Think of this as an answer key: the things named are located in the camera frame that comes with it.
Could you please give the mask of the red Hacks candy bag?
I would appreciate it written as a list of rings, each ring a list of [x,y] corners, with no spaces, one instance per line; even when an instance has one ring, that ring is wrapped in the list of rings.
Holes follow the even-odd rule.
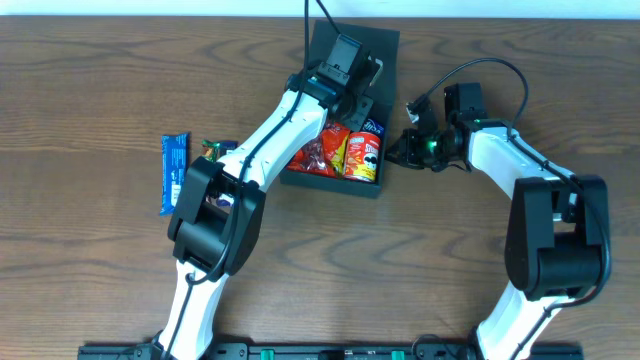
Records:
[[[351,130],[341,124],[327,125],[318,137],[305,144],[294,155],[286,169],[329,178],[340,178],[335,175],[330,158],[337,139],[350,134]]]

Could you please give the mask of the blue Eclipse mint tin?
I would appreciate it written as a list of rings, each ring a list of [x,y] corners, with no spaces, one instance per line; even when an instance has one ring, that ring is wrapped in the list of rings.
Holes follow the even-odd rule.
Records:
[[[362,124],[361,131],[376,135],[380,140],[382,140],[385,134],[385,127],[376,120],[368,118]]]

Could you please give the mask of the red KitKat bar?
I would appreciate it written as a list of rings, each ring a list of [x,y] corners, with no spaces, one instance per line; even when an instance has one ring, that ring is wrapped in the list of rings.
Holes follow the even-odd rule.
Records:
[[[216,162],[218,160],[220,143],[217,141],[210,141],[203,139],[201,142],[201,156],[210,162]]]

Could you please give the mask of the yellow Hacks candy bag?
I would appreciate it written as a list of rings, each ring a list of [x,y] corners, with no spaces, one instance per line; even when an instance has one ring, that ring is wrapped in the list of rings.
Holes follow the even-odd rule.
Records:
[[[337,177],[342,177],[344,174],[344,160],[348,138],[349,136],[345,135],[337,139],[335,149],[330,158],[332,168]]]

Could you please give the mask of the black gift box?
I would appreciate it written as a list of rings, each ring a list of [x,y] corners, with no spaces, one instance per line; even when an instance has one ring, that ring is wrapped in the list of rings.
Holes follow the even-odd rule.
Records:
[[[305,91],[318,95],[333,120],[340,101],[358,68],[366,59],[380,59],[383,71],[366,94],[374,100],[368,118],[388,130],[396,96],[396,65],[400,33],[394,30],[324,20],[315,23],[310,43],[310,73],[317,77]]]

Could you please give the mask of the red Pringles can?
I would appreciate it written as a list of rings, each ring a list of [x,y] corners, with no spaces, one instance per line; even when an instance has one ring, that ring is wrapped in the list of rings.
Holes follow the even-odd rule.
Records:
[[[353,132],[346,144],[343,177],[373,183],[377,176],[380,139],[369,132]]]

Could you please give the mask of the dark blue chocolate bar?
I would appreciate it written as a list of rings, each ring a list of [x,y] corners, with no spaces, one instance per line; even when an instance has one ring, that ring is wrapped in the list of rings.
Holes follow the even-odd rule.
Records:
[[[219,157],[233,152],[238,147],[237,141],[224,140],[217,143],[217,154]]]

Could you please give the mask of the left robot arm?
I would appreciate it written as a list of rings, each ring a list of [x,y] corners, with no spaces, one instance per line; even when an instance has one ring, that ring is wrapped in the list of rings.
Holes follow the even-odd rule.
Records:
[[[155,358],[205,354],[225,284],[258,240],[270,185],[329,118],[355,114],[382,71],[382,60],[340,35],[326,60],[305,63],[290,77],[273,113],[244,143],[216,161],[200,156],[192,162],[167,231],[177,285]]]

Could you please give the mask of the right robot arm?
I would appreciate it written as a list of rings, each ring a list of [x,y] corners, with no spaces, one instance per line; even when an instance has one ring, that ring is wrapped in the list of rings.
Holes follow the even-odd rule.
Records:
[[[413,125],[386,151],[410,169],[486,174],[510,199],[504,249],[509,282],[461,359],[529,359],[561,310],[593,301],[611,274],[608,193],[599,176],[559,167],[488,115],[477,83],[445,88],[443,126],[428,95],[406,106]]]

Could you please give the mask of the blue snack bar wrapper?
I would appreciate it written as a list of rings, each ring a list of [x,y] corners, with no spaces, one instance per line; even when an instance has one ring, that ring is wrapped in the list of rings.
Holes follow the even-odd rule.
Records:
[[[177,205],[189,163],[190,134],[163,135],[162,197],[160,216],[171,215]]]

